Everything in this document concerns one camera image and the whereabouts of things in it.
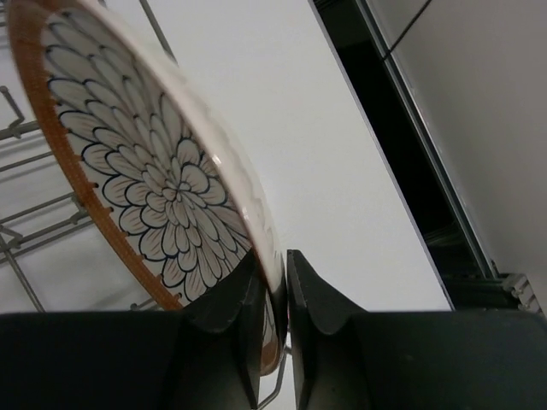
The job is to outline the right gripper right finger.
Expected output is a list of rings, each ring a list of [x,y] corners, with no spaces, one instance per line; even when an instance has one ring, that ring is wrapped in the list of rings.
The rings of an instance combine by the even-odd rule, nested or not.
[[[522,311],[370,313],[287,253],[299,409],[543,409],[546,322]]]

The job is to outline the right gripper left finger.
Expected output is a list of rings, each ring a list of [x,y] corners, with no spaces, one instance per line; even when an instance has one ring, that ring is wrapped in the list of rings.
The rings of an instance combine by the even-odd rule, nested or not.
[[[177,311],[1,318],[4,409],[254,409],[265,289],[253,253]]]

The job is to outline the floral plate brown rim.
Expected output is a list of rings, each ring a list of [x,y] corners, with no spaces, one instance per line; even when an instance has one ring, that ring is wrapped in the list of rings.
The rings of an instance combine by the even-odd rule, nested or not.
[[[166,310],[256,258],[261,372],[286,338],[285,266],[238,138],[158,44],[97,1],[10,1],[9,46],[61,170],[131,274]]]

